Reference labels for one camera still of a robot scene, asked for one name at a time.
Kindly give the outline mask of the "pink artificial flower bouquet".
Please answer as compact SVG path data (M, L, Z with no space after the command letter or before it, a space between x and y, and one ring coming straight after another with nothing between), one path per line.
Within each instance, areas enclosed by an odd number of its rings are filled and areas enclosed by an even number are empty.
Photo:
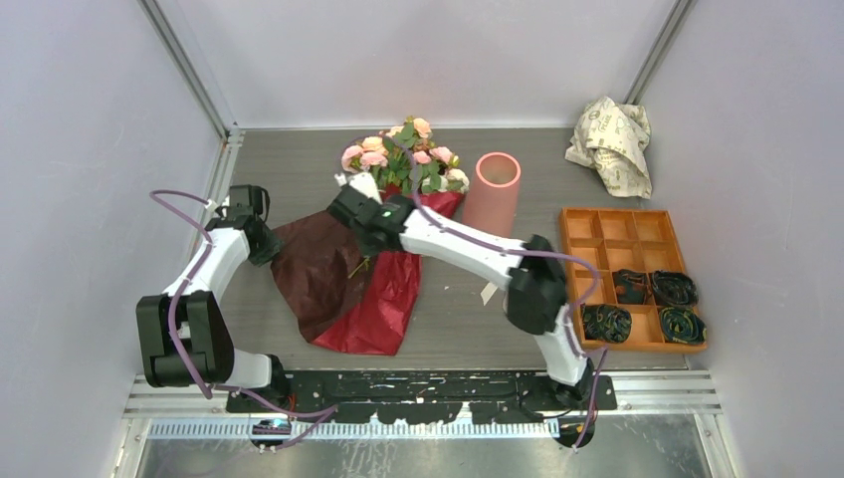
M459 234L465 229L451 216L469 191L470 180L459 167L459 156L432 139L431 125L410 117L402 124L353 140L340 157L341 172L370 173L382 203L392 195L411 198L416 210L400 236L404 251L382 254L417 255L470 271L477 265L472 244Z

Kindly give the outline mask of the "dark red wrapping paper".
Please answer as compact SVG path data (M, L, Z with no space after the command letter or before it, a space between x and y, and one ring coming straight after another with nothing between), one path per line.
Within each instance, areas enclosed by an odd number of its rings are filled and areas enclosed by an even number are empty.
M275 228L274 282L303 339L329 351L394 356L421 288L418 255L363 255L352 232L320 211Z

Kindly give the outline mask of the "cream printed ribbon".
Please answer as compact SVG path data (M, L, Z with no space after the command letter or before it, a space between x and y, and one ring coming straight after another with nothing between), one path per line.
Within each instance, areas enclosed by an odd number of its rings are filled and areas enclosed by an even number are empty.
M497 291L498 291L498 287L494 283L492 283L492 282L487 283L486 286L480 292L480 298L482 300L482 304L484 306L486 306L491 301L491 299L494 297L494 295L496 294Z

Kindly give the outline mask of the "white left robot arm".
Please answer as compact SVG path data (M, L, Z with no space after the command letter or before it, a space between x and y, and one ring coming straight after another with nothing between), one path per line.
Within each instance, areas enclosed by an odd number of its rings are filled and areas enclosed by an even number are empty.
M222 202L195 196L194 201L212 214L206 224L168 202L172 194L158 189L149 196L194 228L200 244L167 288L137 303L147 383L156 388L196 385L205 397L215 389L251 392L264 409L281 409L289 401L291 387L280 359L238 349L219 305L243 263L264 266L282 250L282 241L266 223L270 208L267 190L236 185Z

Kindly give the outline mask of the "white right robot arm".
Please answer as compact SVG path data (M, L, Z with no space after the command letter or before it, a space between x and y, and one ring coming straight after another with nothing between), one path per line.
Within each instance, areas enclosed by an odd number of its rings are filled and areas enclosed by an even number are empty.
M327 208L365 253L405 252L434 258L479 276L506 294L506 317L535 339L555 401L579 407L591 394L594 365L573 330L566 256L547 239L495 236L455 222L401 195L375 199L350 184Z

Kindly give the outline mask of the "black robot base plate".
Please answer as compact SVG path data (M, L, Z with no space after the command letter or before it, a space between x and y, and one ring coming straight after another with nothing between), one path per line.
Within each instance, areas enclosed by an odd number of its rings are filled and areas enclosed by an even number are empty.
M408 425L452 423L463 409L474 424L578 420L588 408L537 370L291 370L281 390L258 394L306 423L327 408L333 423Z

